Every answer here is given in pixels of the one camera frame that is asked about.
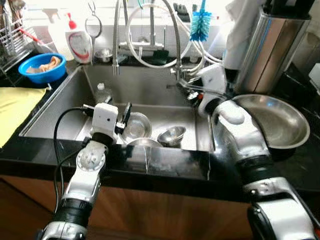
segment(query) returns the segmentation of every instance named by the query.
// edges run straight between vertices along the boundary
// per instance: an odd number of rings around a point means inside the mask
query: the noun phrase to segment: dish soap bottle
[[[42,11],[49,17],[50,24],[48,26],[48,32],[57,52],[64,55],[67,61],[75,59],[67,44],[64,31],[66,28],[63,22],[60,20],[58,9],[45,8]]]
[[[90,63],[91,59],[91,42],[90,36],[83,29],[77,27],[77,24],[71,20],[71,14],[67,13],[69,17],[70,30],[65,32],[66,42],[71,50],[75,60],[81,64]]]
[[[97,85],[97,90],[94,94],[95,103],[100,104],[104,103],[108,96],[112,97],[112,91],[110,88],[105,88],[105,84],[103,82]]]

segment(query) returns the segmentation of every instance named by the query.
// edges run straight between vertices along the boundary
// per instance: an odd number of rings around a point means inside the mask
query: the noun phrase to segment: cabinet door
[[[0,239],[33,240],[51,213],[0,179]]]
[[[52,211],[51,181],[3,176]],[[247,203],[102,187],[89,225],[149,238],[174,240],[251,239]]]

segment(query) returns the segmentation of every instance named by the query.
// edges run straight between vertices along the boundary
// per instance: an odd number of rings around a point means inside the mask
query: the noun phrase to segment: kitchen sink
[[[94,106],[94,92],[104,83],[112,92],[112,104],[119,107],[119,118],[128,102],[132,112],[146,115],[152,125],[153,139],[173,126],[186,128],[181,148],[209,151],[212,140],[208,119],[197,114],[179,88],[168,69],[121,66],[120,75],[113,76],[111,66],[83,65],[67,77],[45,105],[20,132],[22,137],[52,139],[60,114],[83,104]],[[58,128],[58,139],[83,141],[90,136],[92,118],[81,112],[66,114]]]

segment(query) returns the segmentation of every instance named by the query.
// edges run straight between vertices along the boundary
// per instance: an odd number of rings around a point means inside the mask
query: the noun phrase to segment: red handle
[[[25,31],[24,29],[20,28],[19,29],[20,32],[22,32],[23,34],[27,35],[29,38],[31,38],[33,41],[40,43],[40,44],[44,44],[41,40],[39,40],[38,38],[36,38],[35,36],[31,35],[30,33],[28,33],[27,31]]]

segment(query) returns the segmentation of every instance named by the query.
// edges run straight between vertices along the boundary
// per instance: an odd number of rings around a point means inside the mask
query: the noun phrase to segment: yellow towel
[[[0,87],[0,148],[45,95],[46,88]]]

